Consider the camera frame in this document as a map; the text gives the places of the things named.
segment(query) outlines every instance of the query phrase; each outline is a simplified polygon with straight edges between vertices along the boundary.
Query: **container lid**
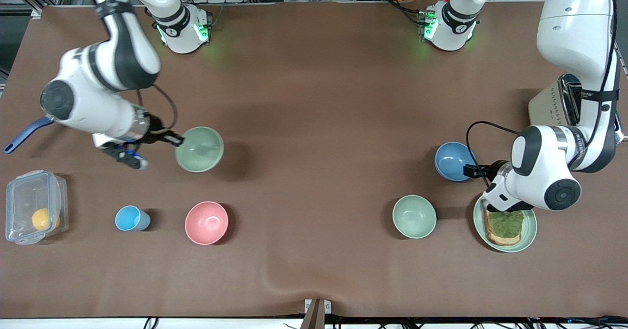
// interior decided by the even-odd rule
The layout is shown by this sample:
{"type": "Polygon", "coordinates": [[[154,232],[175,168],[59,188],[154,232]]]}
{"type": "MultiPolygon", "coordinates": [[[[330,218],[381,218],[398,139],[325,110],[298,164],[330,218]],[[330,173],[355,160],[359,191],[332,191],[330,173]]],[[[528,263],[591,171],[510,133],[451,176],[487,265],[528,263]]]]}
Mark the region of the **container lid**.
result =
{"type": "Polygon", "coordinates": [[[59,224],[61,191],[53,173],[32,171],[6,187],[6,239],[33,244],[59,224]]]}

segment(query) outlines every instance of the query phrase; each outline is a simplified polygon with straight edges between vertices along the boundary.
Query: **bowl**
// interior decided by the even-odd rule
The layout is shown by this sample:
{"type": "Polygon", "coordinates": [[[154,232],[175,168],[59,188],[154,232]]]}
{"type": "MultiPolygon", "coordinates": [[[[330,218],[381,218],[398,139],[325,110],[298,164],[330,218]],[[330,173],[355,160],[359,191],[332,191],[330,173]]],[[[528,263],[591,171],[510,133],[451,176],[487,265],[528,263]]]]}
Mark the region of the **bowl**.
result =
{"type": "Polygon", "coordinates": [[[402,235],[422,239],[436,227],[436,211],[424,197],[406,195],[392,208],[392,222],[402,235]]]}
{"type": "Polygon", "coordinates": [[[207,246],[225,235],[229,218],[227,211],[217,202],[196,204],[185,218],[185,232],[195,244],[207,246]]]}
{"type": "Polygon", "coordinates": [[[474,164],[473,158],[467,146],[457,141],[444,143],[434,156],[434,166],[438,174],[449,181],[462,182],[469,179],[463,173],[466,164],[474,164]]]}
{"type": "Polygon", "coordinates": [[[486,235],[486,227],[484,226],[484,206],[482,205],[482,200],[484,200],[484,198],[480,197],[473,207],[473,224],[480,238],[482,238],[486,244],[501,252],[516,253],[523,251],[534,242],[538,226],[536,224],[536,215],[534,215],[534,211],[532,210],[523,211],[521,240],[517,244],[513,244],[512,246],[500,246],[491,242],[486,235]]]}
{"type": "Polygon", "coordinates": [[[205,172],[222,159],[225,144],[212,128],[192,128],[183,134],[183,138],[183,143],[175,148],[175,158],[184,170],[205,172]]]}

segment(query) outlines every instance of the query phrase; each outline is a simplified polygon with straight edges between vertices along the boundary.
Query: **blue handle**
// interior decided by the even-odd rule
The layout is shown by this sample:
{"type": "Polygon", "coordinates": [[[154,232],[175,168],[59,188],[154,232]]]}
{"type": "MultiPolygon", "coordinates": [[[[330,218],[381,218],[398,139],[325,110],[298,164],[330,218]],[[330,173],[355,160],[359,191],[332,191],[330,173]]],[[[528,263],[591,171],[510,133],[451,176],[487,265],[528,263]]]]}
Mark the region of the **blue handle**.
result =
{"type": "Polygon", "coordinates": [[[24,128],[24,130],[22,130],[20,134],[18,134],[18,136],[13,139],[13,141],[11,141],[11,143],[4,147],[4,153],[11,154],[13,151],[15,151],[15,149],[18,148],[18,146],[22,145],[22,143],[24,143],[24,141],[28,139],[28,137],[30,137],[31,134],[33,134],[36,130],[41,127],[49,126],[53,123],[54,121],[52,121],[52,119],[48,117],[41,117],[37,121],[29,124],[26,128],[24,128]]]}

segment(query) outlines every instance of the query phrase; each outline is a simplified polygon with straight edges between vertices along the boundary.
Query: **blue bowl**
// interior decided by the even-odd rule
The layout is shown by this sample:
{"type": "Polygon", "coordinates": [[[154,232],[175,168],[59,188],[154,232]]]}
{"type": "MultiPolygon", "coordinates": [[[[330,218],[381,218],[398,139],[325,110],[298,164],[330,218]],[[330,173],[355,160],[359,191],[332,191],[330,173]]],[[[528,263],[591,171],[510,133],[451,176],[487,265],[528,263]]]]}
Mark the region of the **blue bowl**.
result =
{"type": "Polygon", "coordinates": [[[441,145],[434,157],[434,166],[438,174],[449,181],[462,182],[469,179],[462,172],[465,164],[473,164],[473,158],[467,146],[457,141],[441,145]]]}

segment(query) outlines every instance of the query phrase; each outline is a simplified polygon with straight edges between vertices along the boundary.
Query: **blue cup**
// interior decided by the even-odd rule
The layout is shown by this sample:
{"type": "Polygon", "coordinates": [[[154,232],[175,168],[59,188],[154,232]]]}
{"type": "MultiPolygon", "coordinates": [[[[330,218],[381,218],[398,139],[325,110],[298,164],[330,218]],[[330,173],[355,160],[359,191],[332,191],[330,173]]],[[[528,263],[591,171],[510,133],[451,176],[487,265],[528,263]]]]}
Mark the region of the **blue cup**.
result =
{"type": "Polygon", "coordinates": [[[434,156],[434,166],[438,174],[449,181],[462,182],[469,179],[463,173],[466,164],[473,165],[473,158],[467,146],[457,141],[444,143],[434,156]]]}
{"type": "Polygon", "coordinates": [[[116,227],[120,231],[142,231],[151,223],[151,217],[137,206],[124,206],[116,214],[116,227]]]}

